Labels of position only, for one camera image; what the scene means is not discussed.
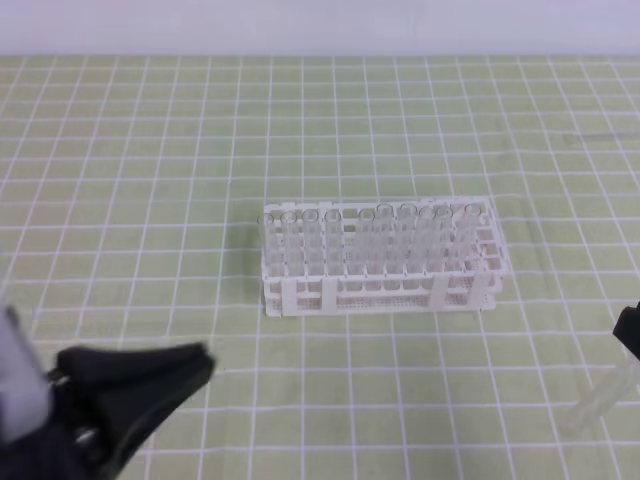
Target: empty test tube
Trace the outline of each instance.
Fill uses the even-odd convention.
[[[304,275],[304,257],[300,245],[300,229],[296,212],[284,212],[280,217],[284,253],[290,277]]]
[[[431,207],[422,207],[416,219],[416,230],[411,242],[407,272],[420,273],[427,261],[427,254],[433,244],[433,219],[436,212]]]
[[[263,213],[258,217],[260,238],[262,240],[262,254],[264,255],[267,273],[271,277],[280,277],[284,274],[282,258],[280,257],[280,243],[276,233],[276,222],[273,215]]]
[[[375,214],[371,209],[363,209],[358,213],[356,236],[351,246],[351,255],[347,263],[347,271],[351,275],[362,275],[368,258],[368,250],[373,237]]]
[[[387,262],[387,250],[391,231],[393,230],[393,207],[388,203],[381,203],[376,207],[373,221],[373,235],[368,245],[367,273],[381,275]],[[367,290],[379,290],[382,284],[373,280],[365,284]]]
[[[384,266],[388,258],[389,240],[393,232],[393,207],[388,203],[381,203],[376,207],[374,232],[376,252],[382,260],[382,266]]]
[[[582,397],[560,423],[566,434],[574,434],[595,422],[618,400],[640,382],[640,304],[625,307],[615,327],[613,336],[628,350],[627,361],[607,372],[604,379],[593,390]]]
[[[417,211],[418,208],[412,203],[404,203],[398,209],[391,251],[387,255],[387,273],[399,274],[404,271],[411,248]],[[400,280],[386,281],[385,288],[397,290],[400,288]]]
[[[466,257],[471,253],[471,244],[476,237],[476,228],[480,221],[480,205],[470,203],[464,207],[462,217],[457,224],[456,238],[453,242],[451,260],[453,268],[462,269]]]
[[[574,434],[605,414],[620,398],[640,382],[640,361],[630,355],[627,362],[609,372],[579,403],[569,410],[560,424],[566,434]]]
[[[432,237],[429,245],[427,269],[430,272],[441,272],[443,268],[442,261],[445,252],[451,240],[451,218],[453,210],[447,206],[441,206],[436,209],[436,215],[433,219]]]
[[[309,275],[322,275],[324,261],[322,259],[322,227],[320,214],[309,209],[302,212],[302,231],[304,234],[304,256]]]
[[[396,221],[393,249],[394,251],[401,251],[403,258],[407,257],[409,249],[411,248],[417,215],[418,207],[413,203],[403,203],[398,209],[398,220]]]
[[[325,247],[329,275],[342,275],[342,215],[338,210],[329,210],[324,215]]]

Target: green cutting mat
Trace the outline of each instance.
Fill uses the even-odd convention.
[[[624,359],[639,107],[628,57],[4,57],[2,262],[45,363],[218,355],[122,480],[637,478],[637,392],[556,419]],[[265,318],[265,202],[433,195],[493,198],[495,311]]]

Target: test tube rack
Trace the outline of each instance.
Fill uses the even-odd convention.
[[[398,211],[407,202],[388,202]],[[414,204],[418,210],[429,206],[434,210],[448,206],[453,210],[451,231],[444,247],[442,271],[410,273],[406,266],[400,273],[353,275],[347,265],[354,253],[358,213],[363,209],[376,209],[377,203],[282,203],[266,205],[265,214],[271,214],[277,237],[277,258],[280,259],[279,275],[270,275],[265,253],[262,254],[262,281],[266,313],[271,317],[309,315],[352,315],[359,313],[474,311],[490,310],[496,306],[495,295],[502,291],[505,275],[511,273],[506,243],[489,198],[440,197],[424,198]],[[482,212],[478,218],[471,248],[462,262],[449,262],[454,249],[458,225],[466,205],[476,204]],[[315,209],[319,213],[322,228],[323,273],[309,275],[305,264],[304,274],[289,275],[280,217],[284,212],[296,212],[300,231],[300,249],[304,251],[302,213]],[[330,274],[327,267],[325,224],[326,212],[338,210],[342,216],[342,273]],[[378,289],[367,288],[368,284]]]

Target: tube on table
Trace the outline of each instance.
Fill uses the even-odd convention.
[[[336,209],[324,215],[325,247],[329,275],[342,275],[342,215]]]
[[[482,209],[480,205],[469,203],[465,205],[462,217],[457,224],[457,232],[453,241],[451,255],[452,267],[463,269],[464,261],[471,253],[471,244],[476,238],[476,229],[480,221]]]
[[[270,277],[284,275],[282,257],[280,256],[280,242],[276,232],[276,222],[273,215],[263,213],[258,217],[260,239],[262,240],[262,254],[264,255],[267,274]]]
[[[287,260],[287,270],[290,277],[304,275],[304,256],[300,244],[300,229],[296,212],[284,212],[280,217],[282,223],[282,238],[284,239],[284,253]]]
[[[569,435],[577,433],[606,413],[639,382],[640,361],[634,355],[629,355],[624,365],[607,373],[591,392],[569,410],[560,423],[560,429]]]
[[[320,214],[317,210],[309,209],[302,212],[302,232],[307,273],[322,275],[324,273],[322,227],[320,226]]]
[[[443,260],[449,242],[451,241],[451,218],[453,210],[443,205],[436,208],[436,214],[432,222],[432,242],[429,247],[427,270],[430,272],[441,272]]]

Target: white plastic rack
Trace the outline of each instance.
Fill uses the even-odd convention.
[[[495,308],[511,267],[485,197],[266,205],[269,316]]]

